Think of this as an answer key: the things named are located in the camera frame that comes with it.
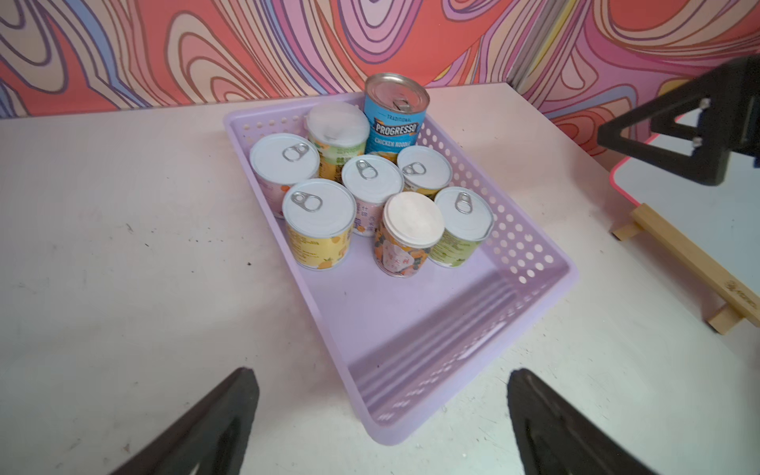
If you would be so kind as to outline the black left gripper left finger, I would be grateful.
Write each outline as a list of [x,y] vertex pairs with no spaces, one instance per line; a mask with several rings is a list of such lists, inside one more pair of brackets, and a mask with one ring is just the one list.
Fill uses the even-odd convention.
[[259,401],[252,369],[233,371],[116,474],[239,474]]

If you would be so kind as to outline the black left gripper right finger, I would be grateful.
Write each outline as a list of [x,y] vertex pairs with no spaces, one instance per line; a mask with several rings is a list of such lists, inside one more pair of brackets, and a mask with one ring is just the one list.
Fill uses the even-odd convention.
[[651,474],[534,372],[507,383],[507,403],[526,474]]

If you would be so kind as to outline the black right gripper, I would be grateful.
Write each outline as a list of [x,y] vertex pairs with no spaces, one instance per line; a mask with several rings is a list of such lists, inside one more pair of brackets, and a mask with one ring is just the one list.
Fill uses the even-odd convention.
[[[702,111],[698,129],[688,130],[676,118]],[[688,156],[625,138],[623,131],[647,120],[650,130],[684,140],[699,138]],[[598,143],[614,152],[648,163],[704,186],[724,182],[733,152],[759,164],[759,57],[734,59],[642,106],[603,124]]]

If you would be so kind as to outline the purple perforated plastic basket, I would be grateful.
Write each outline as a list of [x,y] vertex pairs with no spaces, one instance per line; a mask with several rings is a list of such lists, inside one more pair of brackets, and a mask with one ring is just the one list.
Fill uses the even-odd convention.
[[486,200],[496,228],[463,267],[389,276],[355,239],[333,270],[299,265],[285,224],[265,219],[368,435],[399,445],[470,383],[577,282],[572,260],[427,116],[420,138],[454,182]]

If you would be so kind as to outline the green label can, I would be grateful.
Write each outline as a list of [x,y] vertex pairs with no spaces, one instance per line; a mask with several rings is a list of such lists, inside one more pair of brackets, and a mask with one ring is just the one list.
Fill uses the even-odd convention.
[[480,195],[463,187],[439,191],[435,205],[445,219],[445,233],[429,257],[443,267],[461,267],[490,236],[494,214]]

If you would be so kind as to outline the beige lid can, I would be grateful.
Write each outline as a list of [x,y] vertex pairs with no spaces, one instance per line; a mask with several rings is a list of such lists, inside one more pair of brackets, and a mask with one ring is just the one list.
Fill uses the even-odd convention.
[[400,278],[415,276],[445,232],[445,219],[433,200],[401,192],[385,204],[373,251],[379,268]]

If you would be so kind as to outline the pink label can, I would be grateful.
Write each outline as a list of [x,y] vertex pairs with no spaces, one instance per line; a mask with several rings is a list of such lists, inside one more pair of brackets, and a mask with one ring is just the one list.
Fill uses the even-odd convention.
[[320,156],[305,138],[273,134],[259,140],[249,152],[249,164],[273,215],[283,218],[283,200],[296,184],[319,174]]

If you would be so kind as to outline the orange label can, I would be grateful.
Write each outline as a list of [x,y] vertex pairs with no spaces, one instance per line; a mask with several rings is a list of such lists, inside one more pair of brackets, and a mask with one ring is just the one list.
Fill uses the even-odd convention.
[[453,170],[449,161],[427,146],[408,146],[397,156],[397,166],[404,178],[404,190],[423,194],[429,199],[449,186]]

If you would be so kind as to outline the silver pull tab can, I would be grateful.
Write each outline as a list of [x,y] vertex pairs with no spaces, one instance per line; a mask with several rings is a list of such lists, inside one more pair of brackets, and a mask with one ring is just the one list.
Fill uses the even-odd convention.
[[388,199],[403,191],[404,177],[398,166],[387,158],[364,154],[344,165],[342,185],[356,201],[353,232],[372,237],[380,225]]

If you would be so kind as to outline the blue label soup can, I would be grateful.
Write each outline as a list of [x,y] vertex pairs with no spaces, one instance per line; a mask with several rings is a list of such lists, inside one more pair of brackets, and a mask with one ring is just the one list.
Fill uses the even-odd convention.
[[376,73],[365,81],[363,112],[370,131],[365,152],[397,162],[413,146],[429,107],[429,93],[413,79],[397,73]]

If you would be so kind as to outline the whiteboard with pink rim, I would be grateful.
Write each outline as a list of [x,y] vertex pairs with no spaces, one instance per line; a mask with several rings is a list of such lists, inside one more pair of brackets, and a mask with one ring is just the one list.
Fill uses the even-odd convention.
[[724,182],[706,186],[636,158],[611,172],[615,190],[645,204],[734,277],[759,292],[759,169],[755,158],[734,152]]

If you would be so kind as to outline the wooden whiteboard stand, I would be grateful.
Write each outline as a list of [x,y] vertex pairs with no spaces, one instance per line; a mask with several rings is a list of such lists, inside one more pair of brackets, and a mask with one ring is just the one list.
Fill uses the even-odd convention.
[[724,300],[706,319],[716,333],[725,336],[744,321],[759,327],[759,296],[747,285],[648,205],[637,206],[629,215],[630,223],[612,231],[618,241],[648,233]]

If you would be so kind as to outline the aluminium frame post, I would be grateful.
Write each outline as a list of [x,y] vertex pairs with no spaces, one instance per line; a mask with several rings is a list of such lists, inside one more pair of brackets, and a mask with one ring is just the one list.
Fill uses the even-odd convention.
[[515,61],[507,75],[506,83],[517,90],[528,77],[540,51],[549,40],[552,29],[561,23],[568,9],[568,1],[536,1],[536,8],[528,16],[528,25],[520,36]]

